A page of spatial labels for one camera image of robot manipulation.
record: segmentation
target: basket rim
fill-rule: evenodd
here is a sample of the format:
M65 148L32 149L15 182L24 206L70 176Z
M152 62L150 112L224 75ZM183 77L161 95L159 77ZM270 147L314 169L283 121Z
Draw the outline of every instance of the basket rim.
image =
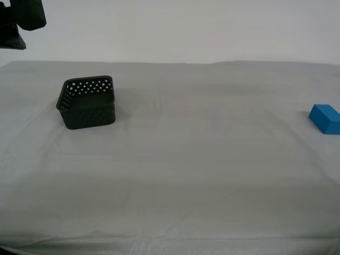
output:
M105 104L105 105L100 105L100 106L92 106L92 107L84 107L84 108L77 108L77 109L61 109L60 108L60 104L61 104L61 101L63 99L63 94L64 94L64 90L66 88L66 85L69 83L69 82L72 82L72 81L79 81L79 80L84 80L84 79L93 79L93 78L107 78L107 79L110 79L111 82L112 82L112 87L113 87L113 79L111 76L109 75L100 75L100 76L89 76L89 77L80 77L80 78L73 78L73 79L68 79L64 82L63 84L63 87L62 87L62 90L60 91L60 94L59 94L59 98L58 98L58 101L57 101L57 105L56 105L56 108L57 110L60 112L60 113L63 113L63 112L78 112L78 111L82 111L82 110L88 110L88 109L100 109L100 108L103 108L103 107L107 107L107 106L111 106L112 104L115 103L115 97L113 97L113 101L109 104Z

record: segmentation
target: blue block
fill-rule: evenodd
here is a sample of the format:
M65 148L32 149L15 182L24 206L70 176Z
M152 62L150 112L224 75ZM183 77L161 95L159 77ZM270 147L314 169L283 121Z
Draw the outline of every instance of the blue block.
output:
M309 118L324 134L340 134L340 114L330 105L314 105Z

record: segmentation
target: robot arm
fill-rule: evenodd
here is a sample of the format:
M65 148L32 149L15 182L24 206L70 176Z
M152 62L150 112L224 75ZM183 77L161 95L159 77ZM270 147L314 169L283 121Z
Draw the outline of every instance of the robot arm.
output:
M41 0L11 0L11 6L0 2L0 48L26 49L19 35L18 25L23 30L36 30L46 25Z

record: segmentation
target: white backdrop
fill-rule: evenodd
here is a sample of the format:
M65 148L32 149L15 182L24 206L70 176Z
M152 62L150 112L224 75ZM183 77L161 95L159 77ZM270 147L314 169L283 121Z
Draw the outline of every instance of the white backdrop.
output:
M340 64L339 0L43 0L12 60Z

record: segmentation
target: plastic basket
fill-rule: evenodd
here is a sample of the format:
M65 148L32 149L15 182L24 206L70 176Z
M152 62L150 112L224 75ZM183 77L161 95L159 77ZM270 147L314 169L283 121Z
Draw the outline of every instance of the plastic basket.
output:
M115 122L115 95L110 76L67 80L57 103L68 129L84 129Z

